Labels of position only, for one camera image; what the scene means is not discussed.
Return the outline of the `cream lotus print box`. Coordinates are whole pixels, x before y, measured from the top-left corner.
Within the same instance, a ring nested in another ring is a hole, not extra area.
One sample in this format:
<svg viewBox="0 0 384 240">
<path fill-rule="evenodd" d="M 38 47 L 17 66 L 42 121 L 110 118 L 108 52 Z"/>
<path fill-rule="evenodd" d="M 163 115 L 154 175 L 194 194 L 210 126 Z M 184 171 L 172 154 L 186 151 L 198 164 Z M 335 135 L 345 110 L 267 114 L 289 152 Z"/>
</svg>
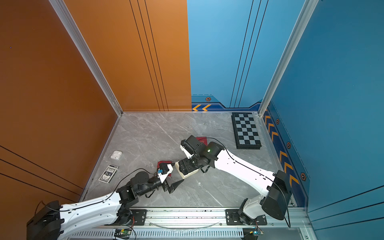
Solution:
<svg viewBox="0 0 384 240">
<path fill-rule="evenodd" d="M 188 178 L 188 177 L 190 177 L 190 176 L 192 176 L 192 175 L 194 175 L 194 174 L 196 174 L 199 171 L 199 169 L 196 169 L 196 170 L 193 170 L 191 172 L 188 172 L 187 169 L 185 169 L 185 168 L 183 169 L 182 168 L 182 165 L 180 164 L 180 162 L 176 162 L 175 163 L 175 168 L 176 168 L 176 170 L 178 171 L 178 173 L 180 174 L 180 176 L 181 176 L 181 178 L 183 180 Z"/>
</svg>

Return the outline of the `red jewelry box lid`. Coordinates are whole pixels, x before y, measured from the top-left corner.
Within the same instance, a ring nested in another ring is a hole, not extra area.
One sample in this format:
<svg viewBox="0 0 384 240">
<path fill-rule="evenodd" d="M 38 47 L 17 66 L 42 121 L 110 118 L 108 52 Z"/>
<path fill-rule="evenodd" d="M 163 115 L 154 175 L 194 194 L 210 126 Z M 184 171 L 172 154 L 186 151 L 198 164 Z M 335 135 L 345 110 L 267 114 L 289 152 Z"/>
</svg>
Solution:
<svg viewBox="0 0 384 240">
<path fill-rule="evenodd" d="M 196 137 L 196 139 L 201 142 L 201 143 L 204 143 L 206 146 L 208 145 L 208 139 L 207 137 Z"/>
</svg>

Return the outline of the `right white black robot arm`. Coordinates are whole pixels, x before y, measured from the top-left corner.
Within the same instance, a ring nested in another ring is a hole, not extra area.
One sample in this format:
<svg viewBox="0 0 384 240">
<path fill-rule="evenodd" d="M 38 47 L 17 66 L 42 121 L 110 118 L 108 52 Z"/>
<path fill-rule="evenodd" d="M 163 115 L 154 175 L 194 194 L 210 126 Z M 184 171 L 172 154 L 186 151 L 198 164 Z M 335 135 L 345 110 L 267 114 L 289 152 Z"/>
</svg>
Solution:
<svg viewBox="0 0 384 240">
<path fill-rule="evenodd" d="M 286 173 L 263 170 L 233 155 L 218 143 L 205 145 L 193 136 L 181 141 L 180 148 L 186 155 L 178 162 L 178 171 L 183 178 L 198 170 L 206 173 L 214 168 L 240 179 L 259 193 L 241 204 L 238 215 L 242 224 L 254 225 L 263 215 L 284 220 L 288 226 L 291 224 L 288 205 L 292 188 Z"/>
</svg>

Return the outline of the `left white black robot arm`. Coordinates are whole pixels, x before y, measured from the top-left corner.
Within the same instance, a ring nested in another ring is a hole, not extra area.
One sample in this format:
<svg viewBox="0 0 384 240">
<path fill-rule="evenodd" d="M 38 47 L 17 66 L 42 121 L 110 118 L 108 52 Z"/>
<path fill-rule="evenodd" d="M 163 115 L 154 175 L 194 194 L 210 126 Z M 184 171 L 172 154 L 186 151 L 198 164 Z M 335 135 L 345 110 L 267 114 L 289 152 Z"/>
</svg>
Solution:
<svg viewBox="0 0 384 240">
<path fill-rule="evenodd" d="M 58 201 L 46 204 L 27 223 L 28 240 L 63 240 L 77 232 L 103 225 L 129 225 L 135 222 L 131 207 L 141 196 L 150 198 L 162 188 L 173 193 L 182 183 L 171 185 L 166 178 L 138 172 L 124 186 L 105 196 L 75 204 L 61 205 Z"/>
</svg>

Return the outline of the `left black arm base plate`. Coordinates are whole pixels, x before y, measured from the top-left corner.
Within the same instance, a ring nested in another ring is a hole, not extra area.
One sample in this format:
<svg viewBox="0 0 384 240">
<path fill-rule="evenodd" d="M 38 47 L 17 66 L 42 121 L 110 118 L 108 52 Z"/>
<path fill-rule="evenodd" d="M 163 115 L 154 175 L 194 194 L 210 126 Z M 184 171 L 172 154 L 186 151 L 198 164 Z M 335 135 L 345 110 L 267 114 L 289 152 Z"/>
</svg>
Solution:
<svg viewBox="0 0 384 240">
<path fill-rule="evenodd" d="M 126 211 L 118 212 L 118 218 L 113 225 L 125 226 L 143 226 L 147 217 L 146 209 L 128 209 Z"/>
</svg>

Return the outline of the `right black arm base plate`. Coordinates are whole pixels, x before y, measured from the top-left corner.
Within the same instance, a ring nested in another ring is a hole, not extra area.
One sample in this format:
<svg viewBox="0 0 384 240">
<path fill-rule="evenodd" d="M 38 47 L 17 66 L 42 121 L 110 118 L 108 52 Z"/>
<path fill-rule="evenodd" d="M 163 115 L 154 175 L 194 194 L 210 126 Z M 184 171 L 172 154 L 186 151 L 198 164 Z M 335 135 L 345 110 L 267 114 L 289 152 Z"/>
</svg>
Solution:
<svg viewBox="0 0 384 240">
<path fill-rule="evenodd" d="M 265 215 L 258 216 L 256 219 L 251 219 L 244 213 L 239 214 L 238 209 L 226 209 L 226 223 L 228 226 L 246 225 L 246 226 L 266 226 L 267 218 Z"/>
</svg>

